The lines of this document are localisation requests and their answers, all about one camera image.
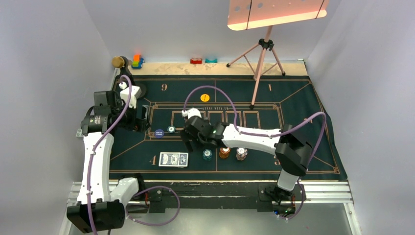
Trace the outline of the purple small blind button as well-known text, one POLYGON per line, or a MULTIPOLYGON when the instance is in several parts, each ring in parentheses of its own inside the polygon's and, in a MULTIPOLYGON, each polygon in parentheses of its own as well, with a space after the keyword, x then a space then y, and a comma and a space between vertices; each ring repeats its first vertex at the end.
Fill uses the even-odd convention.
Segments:
POLYGON ((157 139, 163 138, 164 135, 165 135, 165 131, 162 130, 162 129, 157 129, 157 130, 154 131, 154 137, 157 138, 157 139))

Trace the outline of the green poker chip stack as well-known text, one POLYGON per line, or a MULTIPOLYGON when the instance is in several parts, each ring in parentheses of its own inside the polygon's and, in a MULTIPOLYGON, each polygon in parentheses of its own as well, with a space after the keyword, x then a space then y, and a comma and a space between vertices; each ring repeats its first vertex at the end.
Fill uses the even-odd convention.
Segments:
POLYGON ((211 161, 211 159, 212 159, 212 155, 213 155, 213 153, 212 153, 212 151, 211 151, 210 149, 205 149, 205 150, 203 150, 203 152, 202 152, 202 158, 203 158, 205 161, 211 161))

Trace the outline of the yellow dealer button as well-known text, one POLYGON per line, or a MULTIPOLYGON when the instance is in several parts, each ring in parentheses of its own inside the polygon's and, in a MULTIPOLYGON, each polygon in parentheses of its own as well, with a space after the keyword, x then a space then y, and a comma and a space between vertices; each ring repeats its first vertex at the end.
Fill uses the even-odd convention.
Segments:
POLYGON ((202 94, 202 95, 200 96, 200 100, 201 100, 202 102, 208 102, 208 101, 210 101, 210 95, 208 95, 208 94, 202 94))

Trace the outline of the orange poker chip stack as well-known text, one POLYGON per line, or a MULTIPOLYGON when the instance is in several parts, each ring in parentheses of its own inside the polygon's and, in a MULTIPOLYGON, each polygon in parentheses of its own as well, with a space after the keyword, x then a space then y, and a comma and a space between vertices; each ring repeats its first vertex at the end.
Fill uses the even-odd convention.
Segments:
POLYGON ((231 149, 229 147, 222 147, 219 151, 219 157, 222 159, 226 159, 229 157, 231 149))

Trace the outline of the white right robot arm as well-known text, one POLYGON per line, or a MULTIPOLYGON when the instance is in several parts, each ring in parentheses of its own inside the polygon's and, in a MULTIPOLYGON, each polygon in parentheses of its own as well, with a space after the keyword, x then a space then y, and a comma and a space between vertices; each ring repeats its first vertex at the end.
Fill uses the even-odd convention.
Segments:
POLYGON ((294 193, 299 178, 306 175, 312 157, 312 146, 292 125, 278 129, 252 129, 226 122, 215 125, 193 116, 186 120, 180 132, 188 152, 200 148, 246 148, 276 156, 282 170, 275 185, 276 196, 287 199, 294 193))

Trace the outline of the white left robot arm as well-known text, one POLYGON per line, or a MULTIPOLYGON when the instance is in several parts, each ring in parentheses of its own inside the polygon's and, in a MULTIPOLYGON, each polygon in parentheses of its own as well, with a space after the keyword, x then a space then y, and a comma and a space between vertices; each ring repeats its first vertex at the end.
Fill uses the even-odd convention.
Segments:
POLYGON ((68 220, 83 233, 119 229, 123 226, 130 199, 140 200, 146 187, 139 173, 125 175, 113 190, 109 185, 110 155, 114 131, 123 128, 144 132, 149 127, 147 106, 137 118, 139 87, 121 92, 94 93, 94 105, 81 121, 85 158, 82 184, 74 206, 67 208, 68 220))

